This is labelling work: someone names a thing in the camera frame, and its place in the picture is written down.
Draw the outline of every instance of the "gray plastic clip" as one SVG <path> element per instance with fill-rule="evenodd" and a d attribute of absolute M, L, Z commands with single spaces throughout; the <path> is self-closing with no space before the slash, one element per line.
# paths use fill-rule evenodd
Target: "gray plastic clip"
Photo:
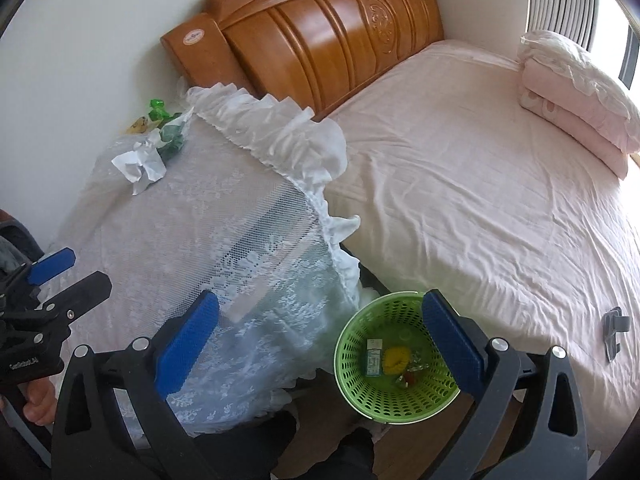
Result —
<path fill-rule="evenodd" d="M 611 362 L 620 352 L 620 343 L 616 341 L 618 332 L 629 332 L 631 318 L 622 315 L 620 307 L 612 308 L 602 318 L 604 325 L 604 346 L 607 351 L 607 359 Z"/>

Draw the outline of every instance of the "plastic basket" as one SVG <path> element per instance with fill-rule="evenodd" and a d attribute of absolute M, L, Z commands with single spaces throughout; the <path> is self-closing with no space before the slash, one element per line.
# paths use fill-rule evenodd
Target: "plastic basket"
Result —
<path fill-rule="evenodd" d="M 362 415 L 387 424 L 412 424 L 446 408 L 460 390 L 422 323 L 420 292 L 395 292 L 369 303 L 347 323 L 335 347 L 335 379 L 342 396 Z M 429 365 L 417 384 L 402 389 L 364 375 L 367 339 L 382 338 L 385 348 L 402 344 L 395 336 L 410 333 Z"/>

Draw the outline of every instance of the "small box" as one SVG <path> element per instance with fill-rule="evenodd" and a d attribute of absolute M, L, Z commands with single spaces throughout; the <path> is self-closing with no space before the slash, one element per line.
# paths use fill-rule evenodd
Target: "small box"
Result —
<path fill-rule="evenodd" d="M 367 339 L 367 361 L 365 375 L 378 377 L 382 374 L 382 339 Z"/>

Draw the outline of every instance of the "yellow object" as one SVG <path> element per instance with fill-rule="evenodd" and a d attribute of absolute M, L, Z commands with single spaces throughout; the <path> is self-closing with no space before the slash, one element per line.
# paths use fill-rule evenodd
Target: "yellow object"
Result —
<path fill-rule="evenodd" d="M 143 134 L 146 132 L 146 129 L 148 127 L 149 121 L 147 120 L 146 117 L 140 117 L 138 120 L 136 120 L 135 123 L 133 123 L 128 129 L 127 129 L 127 133 L 128 134 Z"/>
<path fill-rule="evenodd" d="M 411 360 L 411 349 L 406 346 L 393 346 L 385 350 L 382 359 L 382 371 L 385 375 L 398 375 L 404 372 Z"/>

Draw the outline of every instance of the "carved headboard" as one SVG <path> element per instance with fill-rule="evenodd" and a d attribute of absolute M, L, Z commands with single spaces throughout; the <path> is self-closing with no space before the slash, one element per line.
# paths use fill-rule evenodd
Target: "carved headboard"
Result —
<path fill-rule="evenodd" d="M 290 96 L 319 119 L 442 39 L 436 0 L 207 0 L 161 41 L 191 85 Z"/>

